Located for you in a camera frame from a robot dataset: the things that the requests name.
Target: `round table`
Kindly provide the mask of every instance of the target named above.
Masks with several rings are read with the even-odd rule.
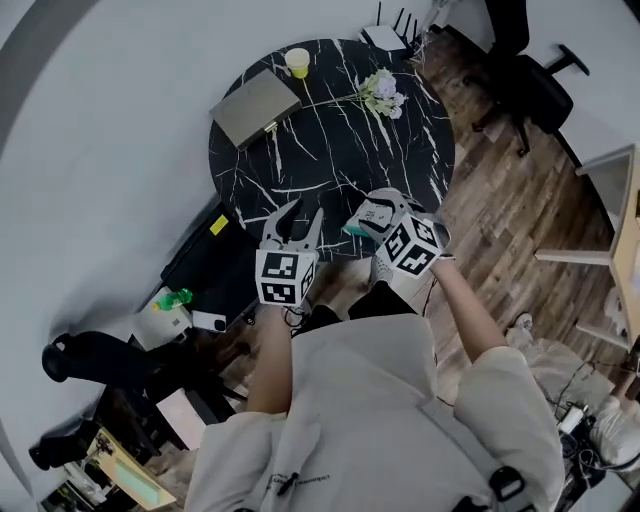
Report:
[[[293,47],[311,55],[309,75],[291,76],[284,54]],[[227,94],[270,69],[302,101],[302,106],[352,94],[357,83],[380,68],[396,78],[407,97],[397,120],[372,115],[360,104],[341,102],[303,108],[238,151],[216,122],[209,137],[209,166],[223,203],[240,224],[262,238],[265,219],[298,197],[302,210],[293,236],[306,233],[316,210],[324,208],[318,242],[321,261],[371,256],[371,239],[342,226],[365,194],[395,187],[436,211],[447,192],[455,144],[447,111],[435,91],[408,63],[390,52],[356,41],[319,39],[283,48],[247,69]]]

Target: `white flower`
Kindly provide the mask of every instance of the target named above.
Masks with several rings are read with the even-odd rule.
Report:
[[[401,94],[399,92],[395,93],[393,95],[393,104],[396,107],[400,107],[404,104],[404,102],[406,101],[407,97],[404,94]]]
[[[365,78],[357,87],[358,92],[355,94],[350,94],[342,98],[334,98],[333,100],[310,106],[337,103],[339,101],[357,101],[364,102],[372,112],[380,113],[391,119],[398,119],[402,116],[402,109],[400,107],[407,100],[407,97],[396,91],[396,79],[388,69],[379,69]]]
[[[391,119],[400,119],[400,116],[402,116],[402,109],[400,107],[393,107],[389,113],[389,117]]]

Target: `black office chair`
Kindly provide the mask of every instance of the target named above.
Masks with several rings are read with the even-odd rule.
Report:
[[[526,0],[485,0],[496,42],[487,55],[486,68],[490,81],[467,76],[463,83],[476,83],[489,93],[494,106],[473,130],[481,132],[502,114],[511,119],[520,133],[523,147],[520,156],[530,151],[529,138],[524,127],[528,117],[545,133],[555,133],[567,120],[573,101],[553,75],[572,64],[586,75],[589,69],[566,46],[558,48],[562,57],[546,68],[528,55],[518,55],[529,44],[529,24]]]

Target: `shoe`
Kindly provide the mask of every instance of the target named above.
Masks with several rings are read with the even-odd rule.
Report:
[[[393,269],[387,265],[382,258],[375,254],[371,257],[371,276],[369,277],[369,289],[373,288],[378,281],[391,284],[393,279]]]
[[[516,318],[513,326],[531,332],[531,329],[533,329],[533,317],[529,313],[522,313]]]

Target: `human arm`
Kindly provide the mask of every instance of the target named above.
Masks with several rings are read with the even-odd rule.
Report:
[[[265,473],[275,414],[291,405],[291,335],[282,309],[261,307],[256,315],[260,353],[249,386],[247,412],[209,425],[189,486],[187,512],[232,512]]]
[[[256,316],[260,353],[249,386],[247,411],[278,414],[291,406],[291,331],[283,309],[264,306]]]
[[[464,351],[474,362],[489,349],[506,346],[498,325],[473,292],[453,260],[438,260],[431,266],[447,299]]]
[[[437,261],[432,272],[473,363],[460,381],[454,415],[502,464],[520,472],[538,510],[552,510],[564,469],[556,422],[542,392],[453,261]]]

